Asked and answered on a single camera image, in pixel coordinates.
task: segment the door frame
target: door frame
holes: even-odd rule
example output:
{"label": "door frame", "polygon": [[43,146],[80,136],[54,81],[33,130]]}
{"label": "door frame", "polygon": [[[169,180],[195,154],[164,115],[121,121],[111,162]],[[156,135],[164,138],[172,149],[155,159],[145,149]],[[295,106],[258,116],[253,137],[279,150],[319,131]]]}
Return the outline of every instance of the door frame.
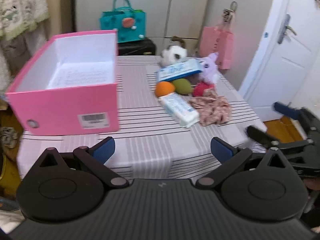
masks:
{"label": "door frame", "polygon": [[240,95],[248,101],[264,72],[273,49],[276,47],[279,32],[287,12],[289,0],[273,0],[269,17],[262,34],[258,49],[239,88]]}

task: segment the teal felt bag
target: teal felt bag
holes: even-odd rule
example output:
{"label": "teal felt bag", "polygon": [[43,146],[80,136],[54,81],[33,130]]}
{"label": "teal felt bag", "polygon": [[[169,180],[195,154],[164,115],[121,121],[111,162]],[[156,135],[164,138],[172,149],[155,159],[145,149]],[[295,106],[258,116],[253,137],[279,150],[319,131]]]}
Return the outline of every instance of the teal felt bag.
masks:
{"label": "teal felt bag", "polygon": [[143,10],[132,9],[129,0],[125,0],[127,6],[116,8],[116,1],[113,0],[111,12],[102,13],[100,28],[117,30],[118,43],[143,40],[146,31],[146,13]]}

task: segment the purple unicorn plush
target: purple unicorn plush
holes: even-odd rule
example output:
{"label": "purple unicorn plush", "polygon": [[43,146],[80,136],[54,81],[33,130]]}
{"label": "purple unicorn plush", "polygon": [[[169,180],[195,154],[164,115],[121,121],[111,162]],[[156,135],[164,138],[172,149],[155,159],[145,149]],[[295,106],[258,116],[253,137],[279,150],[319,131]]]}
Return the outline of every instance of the purple unicorn plush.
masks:
{"label": "purple unicorn plush", "polygon": [[218,58],[218,52],[211,53],[208,57],[204,57],[200,60],[202,66],[202,72],[199,75],[200,81],[208,85],[215,85],[219,79],[218,66],[216,60]]}

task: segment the table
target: table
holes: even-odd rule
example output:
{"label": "table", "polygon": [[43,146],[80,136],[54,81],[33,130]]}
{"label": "table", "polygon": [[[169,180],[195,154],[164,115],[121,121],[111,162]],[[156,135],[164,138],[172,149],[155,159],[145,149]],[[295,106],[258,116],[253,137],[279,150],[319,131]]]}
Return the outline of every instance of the table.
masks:
{"label": "table", "polygon": [[164,111],[154,95],[155,71],[159,69],[157,56],[121,56],[117,58],[117,66],[120,130],[72,136],[35,136],[24,131],[17,158],[22,178],[47,147],[72,152],[74,148],[92,147],[112,136],[116,151],[105,165],[129,181],[134,178],[197,179],[220,165],[210,153],[212,137],[220,137],[232,146],[254,147],[244,129],[255,125],[266,130],[223,75],[216,90],[232,106],[230,121],[207,127],[197,123],[185,129]]}

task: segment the pink gift bag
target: pink gift bag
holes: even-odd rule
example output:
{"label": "pink gift bag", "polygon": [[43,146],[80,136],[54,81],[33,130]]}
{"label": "pink gift bag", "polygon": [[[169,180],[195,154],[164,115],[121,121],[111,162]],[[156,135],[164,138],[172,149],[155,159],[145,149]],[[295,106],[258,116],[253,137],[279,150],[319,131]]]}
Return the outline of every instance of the pink gift bag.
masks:
{"label": "pink gift bag", "polygon": [[200,40],[199,55],[207,57],[210,53],[219,52],[216,64],[220,69],[231,67],[233,33],[218,26],[204,27]]}

